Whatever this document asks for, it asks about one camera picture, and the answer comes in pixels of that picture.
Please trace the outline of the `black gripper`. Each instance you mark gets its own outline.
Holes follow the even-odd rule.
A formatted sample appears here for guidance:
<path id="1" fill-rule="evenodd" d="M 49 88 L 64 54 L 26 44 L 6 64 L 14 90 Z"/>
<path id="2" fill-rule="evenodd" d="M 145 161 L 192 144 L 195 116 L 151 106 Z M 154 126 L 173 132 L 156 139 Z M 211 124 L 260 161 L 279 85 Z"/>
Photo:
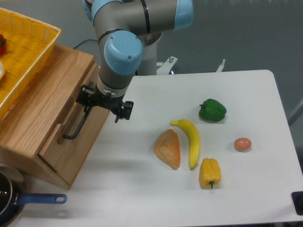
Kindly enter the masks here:
<path id="1" fill-rule="evenodd" d="M 82 85 L 76 98 L 76 103 L 84 107 L 86 113 L 90 107 L 99 106 L 110 110 L 116 116 L 115 123 L 119 120 L 129 120 L 131 117 L 134 102 L 123 102 L 124 95 L 114 97 L 112 93 L 101 92 L 97 87 L 92 88 Z"/>

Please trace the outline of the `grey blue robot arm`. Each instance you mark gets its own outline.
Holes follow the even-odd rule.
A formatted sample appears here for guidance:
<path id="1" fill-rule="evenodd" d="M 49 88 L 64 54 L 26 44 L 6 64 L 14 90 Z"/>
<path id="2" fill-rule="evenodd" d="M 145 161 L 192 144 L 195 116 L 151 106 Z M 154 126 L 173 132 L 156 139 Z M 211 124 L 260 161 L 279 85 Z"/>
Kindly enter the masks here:
<path id="1" fill-rule="evenodd" d="M 89 114 L 95 106 L 110 110 L 116 120 L 130 118 L 133 102 L 123 102 L 143 58 L 141 36 L 190 26 L 191 0 L 84 0 L 95 28 L 102 58 L 94 88 L 82 86 L 76 99 Z"/>

